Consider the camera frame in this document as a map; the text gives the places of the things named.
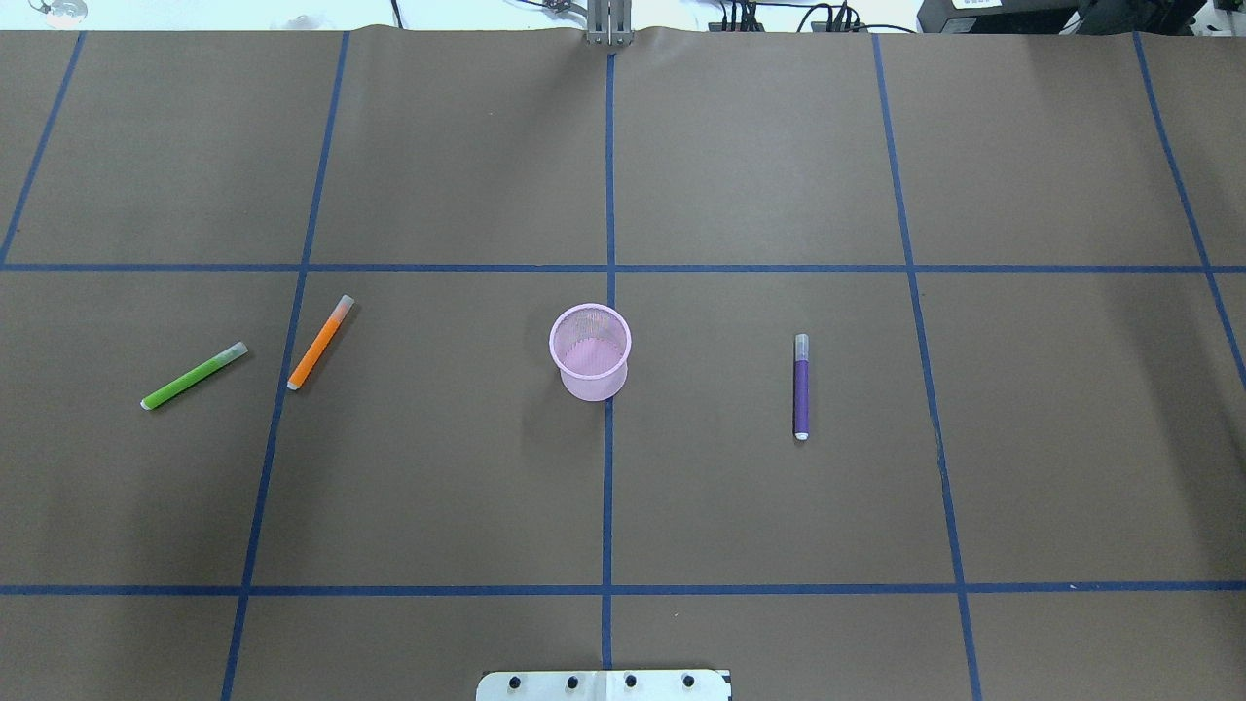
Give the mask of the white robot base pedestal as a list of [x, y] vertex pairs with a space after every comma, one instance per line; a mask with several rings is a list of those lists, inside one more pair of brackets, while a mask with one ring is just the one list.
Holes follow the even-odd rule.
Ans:
[[476, 700], [731, 700], [728, 671], [711, 669], [497, 671]]

